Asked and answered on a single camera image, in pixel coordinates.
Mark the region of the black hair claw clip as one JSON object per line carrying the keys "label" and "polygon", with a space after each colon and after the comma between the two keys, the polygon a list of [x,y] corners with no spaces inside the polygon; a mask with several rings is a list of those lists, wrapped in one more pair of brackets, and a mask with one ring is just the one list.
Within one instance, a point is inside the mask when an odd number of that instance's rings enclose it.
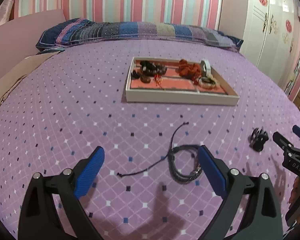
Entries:
{"label": "black hair claw clip", "polygon": [[249,137],[250,147],[256,152],[261,152],[268,140],[268,133],[263,128],[255,128]]}

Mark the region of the white tray brick pattern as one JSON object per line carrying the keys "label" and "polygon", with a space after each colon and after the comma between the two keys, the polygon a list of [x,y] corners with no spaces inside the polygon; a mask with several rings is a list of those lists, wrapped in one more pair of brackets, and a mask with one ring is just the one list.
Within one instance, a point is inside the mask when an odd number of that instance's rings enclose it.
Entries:
{"label": "white tray brick pattern", "polygon": [[[213,76],[219,82],[219,86],[213,89],[204,89],[195,85],[192,80],[181,77],[178,73],[179,61],[158,57],[134,57],[126,79],[126,101],[223,106],[234,106],[238,103],[239,95],[214,70],[208,60],[187,62],[200,64],[202,76]],[[161,85],[166,90],[156,86],[153,79],[157,74],[162,76]]]}

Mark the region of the cream flower scrunchie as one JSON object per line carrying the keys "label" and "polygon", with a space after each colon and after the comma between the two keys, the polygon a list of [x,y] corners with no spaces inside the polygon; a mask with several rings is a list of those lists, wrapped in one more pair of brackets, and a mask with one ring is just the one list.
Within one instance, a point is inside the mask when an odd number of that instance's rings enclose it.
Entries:
{"label": "cream flower scrunchie", "polygon": [[213,89],[219,86],[219,82],[213,76],[202,76],[198,85],[204,89]]}

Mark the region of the black hair tie red balls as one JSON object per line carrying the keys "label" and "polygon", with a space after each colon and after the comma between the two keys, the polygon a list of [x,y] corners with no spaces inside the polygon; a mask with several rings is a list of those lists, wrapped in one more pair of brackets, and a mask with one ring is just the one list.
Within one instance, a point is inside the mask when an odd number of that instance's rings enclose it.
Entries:
{"label": "black hair tie red balls", "polygon": [[195,77],[192,79],[195,85],[215,85],[216,82],[210,76]]}

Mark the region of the small red orange charm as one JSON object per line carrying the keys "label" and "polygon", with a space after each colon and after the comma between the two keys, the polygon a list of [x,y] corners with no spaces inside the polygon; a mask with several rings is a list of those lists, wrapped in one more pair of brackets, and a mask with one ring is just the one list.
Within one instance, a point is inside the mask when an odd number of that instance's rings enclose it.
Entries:
{"label": "small red orange charm", "polygon": [[162,76],[161,75],[159,75],[159,74],[155,75],[153,80],[154,80],[156,86],[158,86],[162,90],[166,90],[161,85],[162,84]]}

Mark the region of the pink headboard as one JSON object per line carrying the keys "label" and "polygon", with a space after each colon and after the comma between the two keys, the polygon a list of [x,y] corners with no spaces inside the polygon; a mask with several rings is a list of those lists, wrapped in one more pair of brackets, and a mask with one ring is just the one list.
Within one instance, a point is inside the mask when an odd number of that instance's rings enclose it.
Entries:
{"label": "pink headboard", "polygon": [[48,10],[23,16],[0,26],[0,78],[28,56],[38,53],[42,33],[65,21],[63,10]]}

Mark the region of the orange scrunchie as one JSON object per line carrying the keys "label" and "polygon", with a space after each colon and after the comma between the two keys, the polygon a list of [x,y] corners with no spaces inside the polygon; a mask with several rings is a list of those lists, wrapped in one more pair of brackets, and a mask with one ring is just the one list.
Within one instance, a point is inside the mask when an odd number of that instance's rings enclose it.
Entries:
{"label": "orange scrunchie", "polygon": [[178,63],[178,73],[181,77],[192,81],[202,76],[202,67],[198,63],[188,63],[185,59],[181,59]]}

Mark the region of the beige folded blanket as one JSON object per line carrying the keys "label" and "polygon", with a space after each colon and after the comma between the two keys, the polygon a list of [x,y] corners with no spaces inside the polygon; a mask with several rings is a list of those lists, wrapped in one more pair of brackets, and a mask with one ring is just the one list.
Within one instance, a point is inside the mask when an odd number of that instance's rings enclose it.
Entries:
{"label": "beige folded blanket", "polygon": [[7,74],[0,78],[0,106],[23,79],[30,75],[46,60],[60,52],[61,51],[54,51],[51,53],[29,56],[20,61]]}

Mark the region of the purple dotted bedspread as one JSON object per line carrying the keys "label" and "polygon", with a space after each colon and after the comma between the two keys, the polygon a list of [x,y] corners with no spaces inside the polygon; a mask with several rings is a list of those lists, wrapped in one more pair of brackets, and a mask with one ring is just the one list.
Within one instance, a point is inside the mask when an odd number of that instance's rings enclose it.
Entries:
{"label": "purple dotted bedspread", "polygon": [[[134,57],[207,59],[239,95],[234,107],[127,103],[125,82]],[[269,77],[239,53],[162,40],[91,43],[45,61],[0,107],[0,220],[18,234],[20,208],[34,173],[61,173],[97,146],[105,161],[82,206],[105,239],[197,239],[217,211],[205,175],[175,182],[164,159],[170,145],[204,144],[229,167],[269,174],[288,208],[294,174],[268,141],[260,153],[248,142],[254,128],[292,132],[300,111]]]}

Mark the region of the white wardrobe with decals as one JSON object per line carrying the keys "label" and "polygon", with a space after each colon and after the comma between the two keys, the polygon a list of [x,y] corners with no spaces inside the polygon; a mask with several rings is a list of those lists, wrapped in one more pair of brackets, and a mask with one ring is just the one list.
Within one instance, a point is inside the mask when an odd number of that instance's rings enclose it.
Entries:
{"label": "white wardrobe with decals", "polygon": [[284,88],[297,51],[294,0],[222,0],[218,29],[243,40],[239,51]]}

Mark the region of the striped patchwork pillow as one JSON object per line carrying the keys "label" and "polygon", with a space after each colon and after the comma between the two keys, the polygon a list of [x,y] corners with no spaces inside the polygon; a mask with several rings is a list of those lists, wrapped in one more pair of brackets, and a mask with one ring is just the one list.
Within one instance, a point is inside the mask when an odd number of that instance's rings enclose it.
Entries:
{"label": "striped patchwork pillow", "polygon": [[221,31],[194,25],[150,22],[93,22],[74,18],[45,30],[36,48],[40,51],[55,47],[129,39],[176,40],[201,43],[238,52],[243,40]]}

